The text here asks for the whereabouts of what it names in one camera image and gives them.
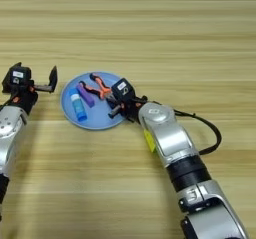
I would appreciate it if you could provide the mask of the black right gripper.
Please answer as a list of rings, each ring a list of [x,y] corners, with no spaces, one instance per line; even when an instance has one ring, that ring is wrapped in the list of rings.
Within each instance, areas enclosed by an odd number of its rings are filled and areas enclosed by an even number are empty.
[[[139,122],[138,113],[144,104],[147,103],[148,98],[146,96],[134,97],[127,101],[116,101],[115,97],[110,94],[106,97],[106,101],[111,108],[108,116],[113,119],[120,114],[123,118],[130,122]]]

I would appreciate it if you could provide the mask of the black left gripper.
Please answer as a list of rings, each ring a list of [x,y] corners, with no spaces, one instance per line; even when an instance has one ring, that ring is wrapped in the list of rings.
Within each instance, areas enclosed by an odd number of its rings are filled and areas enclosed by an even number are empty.
[[[14,64],[7,72],[2,81],[3,93],[9,93],[7,106],[13,106],[23,109],[29,114],[38,100],[38,92],[55,91],[58,74],[57,67],[54,66],[49,76],[49,85],[25,84],[19,85],[22,80],[21,62]]]

